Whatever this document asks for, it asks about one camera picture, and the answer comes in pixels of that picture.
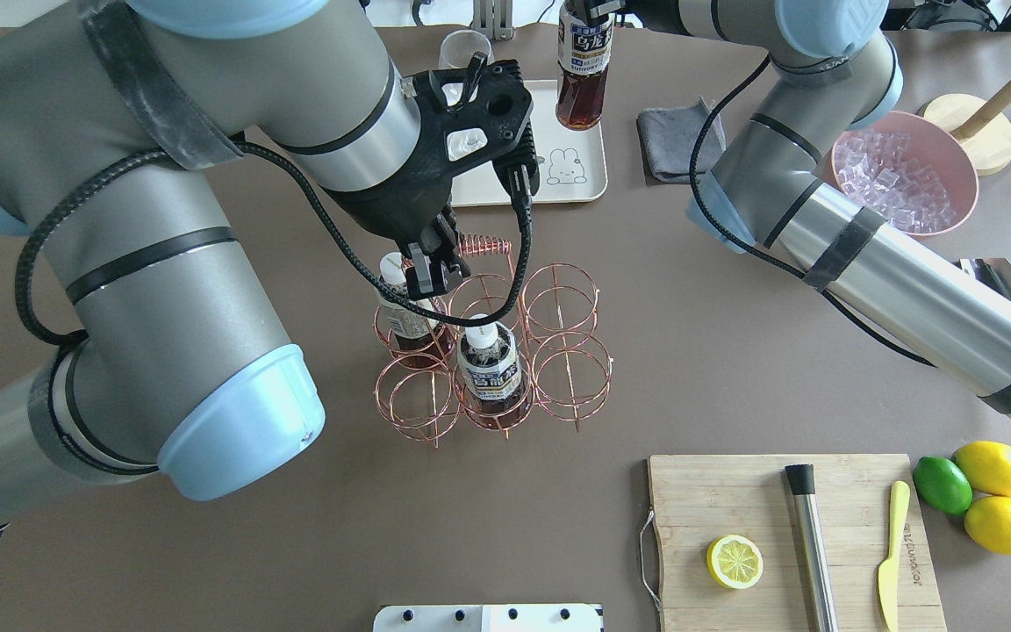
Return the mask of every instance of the wooden stand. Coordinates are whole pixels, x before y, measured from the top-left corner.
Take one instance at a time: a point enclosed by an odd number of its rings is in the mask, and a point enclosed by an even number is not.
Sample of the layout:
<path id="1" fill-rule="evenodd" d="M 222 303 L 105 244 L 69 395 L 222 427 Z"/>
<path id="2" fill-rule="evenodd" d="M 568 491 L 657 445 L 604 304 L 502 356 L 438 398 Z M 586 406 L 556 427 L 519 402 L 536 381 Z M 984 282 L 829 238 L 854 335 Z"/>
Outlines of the wooden stand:
<path id="1" fill-rule="evenodd" d="M 1011 79 L 990 97 L 943 95 L 924 105 L 923 118 L 946 129 L 970 155 L 979 176 L 990 176 L 1011 161 L 1011 122 L 1003 115 L 1011 103 Z"/>

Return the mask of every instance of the metal handle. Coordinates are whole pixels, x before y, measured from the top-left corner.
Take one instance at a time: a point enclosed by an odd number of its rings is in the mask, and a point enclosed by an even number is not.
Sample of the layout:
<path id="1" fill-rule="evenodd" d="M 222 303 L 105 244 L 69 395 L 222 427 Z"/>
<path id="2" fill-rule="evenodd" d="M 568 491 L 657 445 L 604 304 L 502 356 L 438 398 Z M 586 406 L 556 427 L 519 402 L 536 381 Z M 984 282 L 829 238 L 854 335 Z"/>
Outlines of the metal handle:
<path id="1" fill-rule="evenodd" d="M 818 520 L 817 496 L 807 493 L 795 495 L 795 512 L 802 529 L 802 545 L 806 549 L 806 563 L 810 572 L 810 593 L 814 599 L 815 624 L 818 632 L 837 632 L 837 613 L 834 612 L 834 588 L 829 580 L 826 545 L 822 543 L 822 522 Z"/>
<path id="2" fill-rule="evenodd" d="M 642 585 L 645 585 L 646 592 L 649 593 L 649 599 L 654 601 L 654 609 L 657 612 L 662 612 L 662 600 L 659 599 L 657 593 L 651 588 L 649 581 L 646 580 L 646 548 L 645 548 L 645 537 L 646 529 L 649 525 L 654 524 L 654 508 L 650 508 L 649 514 L 646 516 L 646 522 L 642 525 L 641 531 L 638 532 L 638 568 L 642 569 Z"/>

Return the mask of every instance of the bottle cap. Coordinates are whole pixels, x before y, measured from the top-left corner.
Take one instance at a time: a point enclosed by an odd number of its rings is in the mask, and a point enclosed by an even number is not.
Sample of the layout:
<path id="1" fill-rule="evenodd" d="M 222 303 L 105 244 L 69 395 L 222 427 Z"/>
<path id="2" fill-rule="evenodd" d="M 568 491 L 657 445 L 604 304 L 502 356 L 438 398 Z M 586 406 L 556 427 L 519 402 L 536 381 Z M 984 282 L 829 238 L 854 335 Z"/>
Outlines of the bottle cap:
<path id="1" fill-rule="evenodd" d="M 408 281 L 404 280 L 404 267 L 402 265 L 404 257 L 398 252 L 389 252 L 381 259 L 381 279 L 389 285 L 403 285 Z"/>
<path id="2" fill-rule="evenodd" d="M 473 319 L 482 319 L 485 313 L 475 313 Z M 497 342 L 497 323 L 482 325 L 481 328 L 467 328 L 463 336 L 466 342 L 474 349 L 488 349 L 490 345 Z"/>

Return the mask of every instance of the metal plate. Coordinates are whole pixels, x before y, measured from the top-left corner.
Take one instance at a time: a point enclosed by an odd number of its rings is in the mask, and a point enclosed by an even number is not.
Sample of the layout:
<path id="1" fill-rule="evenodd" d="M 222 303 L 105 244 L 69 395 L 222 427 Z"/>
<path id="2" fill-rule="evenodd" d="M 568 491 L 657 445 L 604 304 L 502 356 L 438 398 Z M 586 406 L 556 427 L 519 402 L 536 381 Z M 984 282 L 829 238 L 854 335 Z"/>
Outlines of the metal plate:
<path id="1" fill-rule="evenodd" d="M 385 607 L 373 632 L 602 632 L 603 608 L 588 604 Z"/>

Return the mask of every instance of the drinking glass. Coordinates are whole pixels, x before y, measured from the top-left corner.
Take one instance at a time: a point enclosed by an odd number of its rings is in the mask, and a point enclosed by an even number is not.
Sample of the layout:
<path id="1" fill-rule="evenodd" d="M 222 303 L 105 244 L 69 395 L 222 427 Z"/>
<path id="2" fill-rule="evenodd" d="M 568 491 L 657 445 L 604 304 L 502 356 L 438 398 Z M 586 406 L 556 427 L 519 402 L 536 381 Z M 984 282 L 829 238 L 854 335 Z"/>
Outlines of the drinking glass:
<path id="1" fill-rule="evenodd" d="M 489 39 L 481 32 L 462 29 L 447 33 L 439 44 L 439 68 L 465 69 L 474 53 L 484 53 L 486 64 L 494 61 L 494 52 Z M 449 83 L 442 87 L 447 104 L 454 105 L 462 95 L 461 83 Z M 456 161 L 486 145 L 486 136 L 481 129 L 461 129 L 447 136 L 447 157 Z"/>

